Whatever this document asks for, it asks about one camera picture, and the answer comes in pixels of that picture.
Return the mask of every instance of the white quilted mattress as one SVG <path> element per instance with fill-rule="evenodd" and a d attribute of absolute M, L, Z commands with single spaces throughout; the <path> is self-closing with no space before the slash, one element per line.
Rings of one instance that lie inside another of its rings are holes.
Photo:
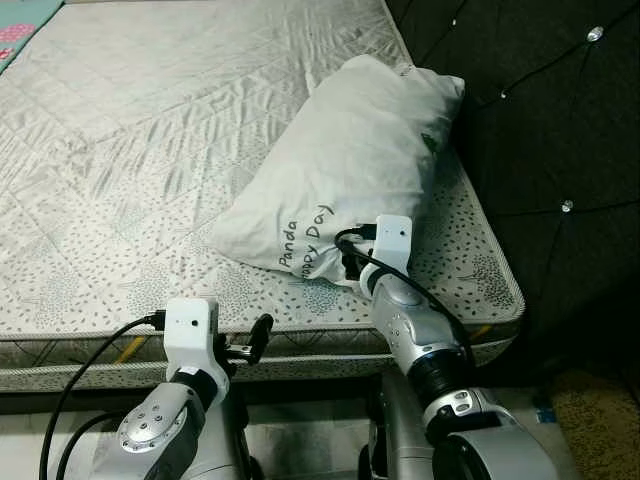
<path fill-rule="evenodd" d="M 410 62 L 380 0 L 64 6 L 0 75 L 0 389 L 173 296 L 215 298 L 225 332 L 269 312 L 281 336 L 367 337 L 350 291 L 207 246 L 309 91 L 363 53 Z M 439 168 L 413 275 L 479 347 L 508 341 L 522 296 L 455 154 Z M 355 350 L 384 351 L 371 335 Z"/>

